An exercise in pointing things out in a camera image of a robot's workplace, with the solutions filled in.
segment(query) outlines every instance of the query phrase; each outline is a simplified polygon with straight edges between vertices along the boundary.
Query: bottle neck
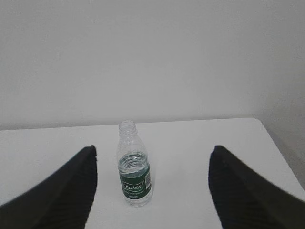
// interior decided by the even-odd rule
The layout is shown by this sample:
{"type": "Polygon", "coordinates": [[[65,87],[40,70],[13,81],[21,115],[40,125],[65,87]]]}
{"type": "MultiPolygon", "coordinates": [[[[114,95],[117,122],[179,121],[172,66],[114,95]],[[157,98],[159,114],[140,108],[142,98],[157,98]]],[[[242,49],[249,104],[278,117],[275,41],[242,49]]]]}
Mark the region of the bottle neck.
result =
{"type": "Polygon", "coordinates": [[[119,135],[123,138],[134,137],[138,134],[135,123],[130,120],[123,121],[119,124],[119,135]]]}

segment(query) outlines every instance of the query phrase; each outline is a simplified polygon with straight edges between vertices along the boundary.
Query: white wall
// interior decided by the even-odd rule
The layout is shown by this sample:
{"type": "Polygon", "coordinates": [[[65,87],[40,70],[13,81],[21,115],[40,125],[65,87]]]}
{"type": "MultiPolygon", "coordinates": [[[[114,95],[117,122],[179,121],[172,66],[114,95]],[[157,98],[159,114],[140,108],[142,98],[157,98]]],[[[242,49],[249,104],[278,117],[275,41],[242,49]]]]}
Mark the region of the white wall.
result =
{"type": "Polygon", "coordinates": [[[0,0],[2,130],[253,116],[297,164],[304,103],[304,0],[0,0]]]}

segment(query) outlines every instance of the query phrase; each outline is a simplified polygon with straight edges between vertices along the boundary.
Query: white table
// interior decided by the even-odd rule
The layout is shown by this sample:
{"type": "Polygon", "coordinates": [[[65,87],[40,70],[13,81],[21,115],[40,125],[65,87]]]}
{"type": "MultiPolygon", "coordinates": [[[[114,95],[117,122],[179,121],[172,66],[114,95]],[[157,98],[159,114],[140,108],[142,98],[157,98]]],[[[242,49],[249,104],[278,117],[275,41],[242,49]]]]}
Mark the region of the white table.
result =
{"type": "Polygon", "coordinates": [[[305,192],[262,123],[253,118],[137,124],[154,195],[127,206],[115,162],[118,125],[0,131],[0,204],[23,193],[84,146],[98,153],[98,187],[87,229],[221,229],[208,188],[210,153],[223,145],[252,169],[305,201],[305,192]]]}

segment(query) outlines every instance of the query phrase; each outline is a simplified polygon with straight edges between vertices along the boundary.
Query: plastic water bottle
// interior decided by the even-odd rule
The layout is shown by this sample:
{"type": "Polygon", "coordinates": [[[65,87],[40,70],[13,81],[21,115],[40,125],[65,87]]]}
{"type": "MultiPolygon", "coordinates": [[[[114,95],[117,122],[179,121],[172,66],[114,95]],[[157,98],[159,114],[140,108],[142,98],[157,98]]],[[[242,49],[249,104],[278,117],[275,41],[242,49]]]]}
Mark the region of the plastic water bottle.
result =
{"type": "Polygon", "coordinates": [[[118,169],[126,202],[141,207],[152,198],[152,184],[147,151],[133,121],[119,125],[118,169]]]}

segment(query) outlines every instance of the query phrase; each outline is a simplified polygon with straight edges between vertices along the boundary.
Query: ribbed black surface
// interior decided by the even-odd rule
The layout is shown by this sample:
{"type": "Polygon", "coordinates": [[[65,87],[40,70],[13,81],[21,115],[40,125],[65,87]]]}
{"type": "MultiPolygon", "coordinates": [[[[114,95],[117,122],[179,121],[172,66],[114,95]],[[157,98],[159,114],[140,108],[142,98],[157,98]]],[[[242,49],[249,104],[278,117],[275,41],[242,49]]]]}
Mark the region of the ribbed black surface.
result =
{"type": "Polygon", "coordinates": [[[222,146],[211,154],[208,181],[224,229],[305,228],[302,201],[256,174],[222,146]]]}
{"type": "Polygon", "coordinates": [[[83,229],[96,186],[96,150],[85,147],[49,178],[2,206],[0,229],[83,229]]]}

